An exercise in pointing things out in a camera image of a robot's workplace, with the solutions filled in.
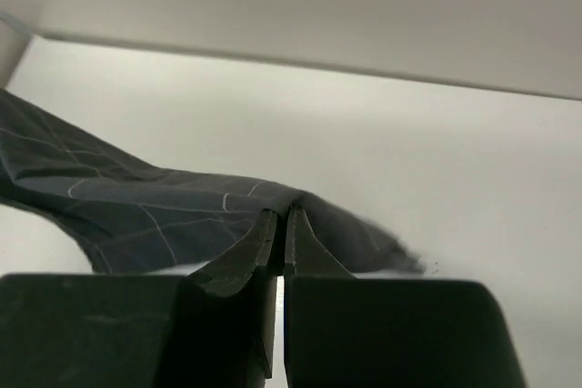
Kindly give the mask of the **dark grey checked cloth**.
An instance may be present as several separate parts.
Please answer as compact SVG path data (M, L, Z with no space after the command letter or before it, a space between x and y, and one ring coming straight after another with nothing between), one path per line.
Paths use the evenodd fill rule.
M424 272L390 232L315 194L157 167L9 92L1 94L1 201L52 221L102 274L209 262L261 212L287 218L294 206L348 271Z

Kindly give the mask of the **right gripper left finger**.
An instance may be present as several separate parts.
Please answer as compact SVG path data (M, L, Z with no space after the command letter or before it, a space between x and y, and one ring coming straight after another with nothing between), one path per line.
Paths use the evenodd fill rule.
M262 387L273 372L278 216L180 283L161 387Z

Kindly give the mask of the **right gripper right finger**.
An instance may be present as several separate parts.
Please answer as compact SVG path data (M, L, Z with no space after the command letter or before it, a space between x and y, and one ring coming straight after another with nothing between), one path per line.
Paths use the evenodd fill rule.
M284 361L292 387L522 387L506 319L480 283L358 279L301 207L287 220Z

